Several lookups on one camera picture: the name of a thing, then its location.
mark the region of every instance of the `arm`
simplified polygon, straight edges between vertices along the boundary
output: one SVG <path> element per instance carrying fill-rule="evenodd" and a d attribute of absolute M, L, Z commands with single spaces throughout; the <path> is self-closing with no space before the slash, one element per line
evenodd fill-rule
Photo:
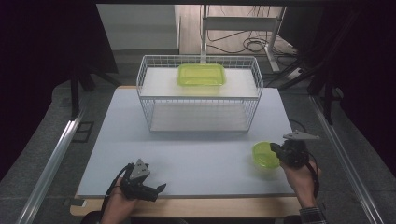
<path fill-rule="evenodd" d="M 111 191 L 110 198 L 106 205 L 101 224 L 120 224 L 128 218 L 138 200 L 128 200 L 123 195 L 120 187 L 120 179 L 117 181 L 116 187 Z"/>
<path fill-rule="evenodd" d="M 316 169 L 317 166 L 314 162 L 310 161 L 310 164 Z M 302 207 L 300 210 L 302 222 L 304 224 L 311 222 L 327 223 L 325 216 L 323 216 L 318 208 L 317 200 L 314 196 L 314 181 L 308 168 L 303 166 L 302 168 L 295 169 L 287 166 L 283 162 L 281 162 L 281 166 Z"/>

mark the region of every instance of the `white board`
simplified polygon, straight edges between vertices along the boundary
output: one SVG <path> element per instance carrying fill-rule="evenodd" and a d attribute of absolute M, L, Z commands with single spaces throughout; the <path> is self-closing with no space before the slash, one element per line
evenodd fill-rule
<path fill-rule="evenodd" d="M 166 183 L 163 198 L 254 197 L 293 194 L 283 170 L 251 159 L 259 141 L 283 143 L 290 124 L 276 89 L 263 89 L 248 133 L 150 133 L 134 89 L 117 89 L 77 195 L 102 197 L 117 173 L 142 159 L 145 185 Z"/>

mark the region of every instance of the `tripod leg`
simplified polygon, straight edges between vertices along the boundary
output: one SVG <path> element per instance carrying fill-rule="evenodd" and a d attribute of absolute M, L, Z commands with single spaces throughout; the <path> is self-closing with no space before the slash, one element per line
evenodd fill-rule
<path fill-rule="evenodd" d="M 74 66 L 71 71 L 70 76 L 70 89 L 72 95 L 72 118 L 71 120 L 75 120 L 79 112 L 79 103 L 78 103 L 78 74 L 77 68 Z"/>
<path fill-rule="evenodd" d="M 99 69 L 96 69 L 88 64 L 85 64 L 85 67 L 87 67 L 92 73 L 96 74 L 97 76 L 101 77 L 102 79 L 108 81 L 109 83 L 113 84 L 114 86 L 118 87 L 121 85 L 120 82 L 118 82 L 116 79 L 113 77 L 110 77 L 108 74 L 99 71 Z"/>
<path fill-rule="evenodd" d="M 311 83 L 309 83 L 306 90 L 310 95 L 317 95 L 326 84 L 326 79 L 326 73 L 324 72 L 324 69 L 322 69 L 321 73 L 317 73 L 314 78 L 312 78 Z"/>
<path fill-rule="evenodd" d="M 323 115 L 329 124 L 332 125 L 332 83 L 328 81 L 324 88 Z"/>
<path fill-rule="evenodd" d="M 93 91 L 95 89 L 95 83 L 93 82 L 91 74 L 87 71 L 87 69 L 80 71 L 78 74 L 78 81 L 84 91 Z"/>
<path fill-rule="evenodd" d="M 318 72 L 318 70 L 321 68 L 321 66 L 322 66 L 322 63 L 318 64 L 317 66 L 315 66 L 314 68 L 312 68 L 312 69 L 310 69 L 308 71 L 305 71 L 305 72 L 301 73 L 299 76 L 295 77 L 294 79 L 292 79 L 292 80 L 280 85 L 278 87 L 278 89 L 280 91 L 283 91 L 283 90 L 285 90 L 285 89 L 287 89 L 287 88 L 289 88 L 289 87 L 291 87 L 291 86 L 303 81 L 304 79 L 313 76 L 315 73 Z"/>

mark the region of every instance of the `metal wire rack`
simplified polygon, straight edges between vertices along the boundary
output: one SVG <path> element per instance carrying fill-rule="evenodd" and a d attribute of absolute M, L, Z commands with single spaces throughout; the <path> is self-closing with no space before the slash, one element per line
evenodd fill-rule
<path fill-rule="evenodd" d="M 151 132 L 248 132 L 262 96 L 262 74 L 256 59 L 250 56 L 205 59 L 206 63 L 224 67 L 225 85 L 199 89 L 173 83 L 181 64 L 200 63 L 201 56 L 144 56 L 136 88 Z"/>

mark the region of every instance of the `black backdrop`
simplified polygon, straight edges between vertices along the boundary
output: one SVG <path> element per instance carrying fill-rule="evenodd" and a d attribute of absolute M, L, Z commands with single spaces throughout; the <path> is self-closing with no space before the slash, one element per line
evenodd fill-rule
<path fill-rule="evenodd" d="M 335 62 L 341 107 L 396 176 L 396 7 L 368 5 Z"/>
<path fill-rule="evenodd" d="M 2 178 L 45 116 L 53 89 L 70 78 L 76 64 L 113 73 L 117 66 L 93 2 L 0 4 Z"/>

